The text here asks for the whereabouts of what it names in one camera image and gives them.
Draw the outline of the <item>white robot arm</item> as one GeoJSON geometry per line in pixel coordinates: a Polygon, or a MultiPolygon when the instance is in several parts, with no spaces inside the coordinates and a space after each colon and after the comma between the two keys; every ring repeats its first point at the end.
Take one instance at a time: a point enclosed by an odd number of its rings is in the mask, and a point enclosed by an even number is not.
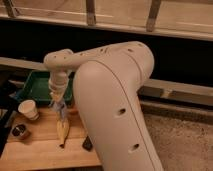
{"type": "Polygon", "coordinates": [[[78,53],[49,53],[52,98],[62,98],[75,73],[75,105],[104,171],[164,171],[147,130],[137,91],[149,79],[154,56],[138,41],[78,53]]]}

